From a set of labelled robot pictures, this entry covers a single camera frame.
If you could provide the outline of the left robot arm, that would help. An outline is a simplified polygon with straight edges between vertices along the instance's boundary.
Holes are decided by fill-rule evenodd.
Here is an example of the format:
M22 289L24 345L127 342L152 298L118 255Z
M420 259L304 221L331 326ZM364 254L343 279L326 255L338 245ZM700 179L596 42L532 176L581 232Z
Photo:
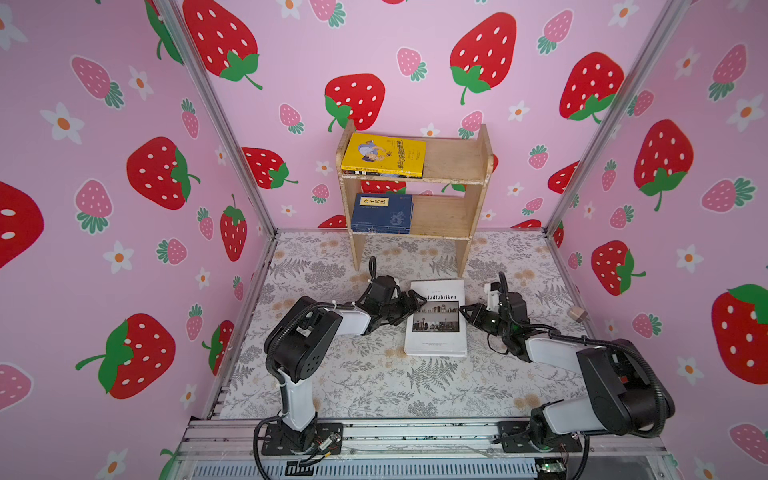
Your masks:
M280 388L279 431L293 450L308 450L315 438L317 409L311 377L333 340L397 326L426 303L423 295L402 291L393 277L384 275L371 280L355 301L321 302L303 296L293 304L264 343L266 370Z

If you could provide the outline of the blue book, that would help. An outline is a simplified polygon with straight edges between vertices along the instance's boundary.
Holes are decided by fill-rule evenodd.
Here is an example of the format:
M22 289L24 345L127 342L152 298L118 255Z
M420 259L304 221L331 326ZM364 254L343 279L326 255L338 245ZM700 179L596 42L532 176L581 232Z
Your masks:
M413 199L408 194L358 193L351 230L356 233L408 235L413 209Z

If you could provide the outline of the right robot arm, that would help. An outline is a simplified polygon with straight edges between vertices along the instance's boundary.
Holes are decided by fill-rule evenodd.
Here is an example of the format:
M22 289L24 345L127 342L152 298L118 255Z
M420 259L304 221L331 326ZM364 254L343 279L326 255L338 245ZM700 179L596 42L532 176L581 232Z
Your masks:
M502 435L499 443L523 440L546 450L572 434L660 436L675 415L674 400L631 341L565 335L531 322L519 293L498 282L489 288L490 305L459 308L467 323L500 339L505 355L578 373L586 388L581 397L532 409L528 426Z

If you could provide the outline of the white photo cover book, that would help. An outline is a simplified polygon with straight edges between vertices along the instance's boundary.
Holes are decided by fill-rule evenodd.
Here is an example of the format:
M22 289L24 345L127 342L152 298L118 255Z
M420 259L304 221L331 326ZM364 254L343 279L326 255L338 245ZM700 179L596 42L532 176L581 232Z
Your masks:
M404 352L409 356L466 357L467 325L463 279L411 283L419 306L407 319Z

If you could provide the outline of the yellow cover book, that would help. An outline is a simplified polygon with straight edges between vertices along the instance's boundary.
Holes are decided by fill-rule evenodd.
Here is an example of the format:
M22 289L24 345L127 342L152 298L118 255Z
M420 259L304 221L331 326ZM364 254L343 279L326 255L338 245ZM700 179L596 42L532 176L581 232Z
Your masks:
M421 178L426 142L355 132L341 159L341 169L359 175Z

